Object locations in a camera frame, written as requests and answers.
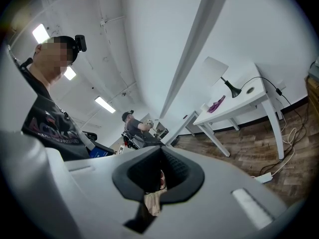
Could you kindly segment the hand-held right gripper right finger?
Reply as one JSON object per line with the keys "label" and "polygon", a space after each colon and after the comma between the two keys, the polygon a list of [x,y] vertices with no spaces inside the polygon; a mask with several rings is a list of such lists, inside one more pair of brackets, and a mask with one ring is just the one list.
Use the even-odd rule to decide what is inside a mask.
{"label": "hand-held right gripper right finger", "polygon": [[169,147],[161,148],[160,168],[166,181],[166,192],[159,198],[161,204],[188,201],[199,191],[205,180],[200,165]]}

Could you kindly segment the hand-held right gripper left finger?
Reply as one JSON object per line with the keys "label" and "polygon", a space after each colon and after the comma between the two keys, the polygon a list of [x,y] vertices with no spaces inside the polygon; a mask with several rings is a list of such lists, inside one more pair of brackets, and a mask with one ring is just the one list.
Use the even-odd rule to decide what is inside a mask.
{"label": "hand-held right gripper left finger", "polygon": [[112,181],[128,200],[143,201],[144,195],[161,187],[161,147],[151,146],[117,156],[120,164],[112,173]]}

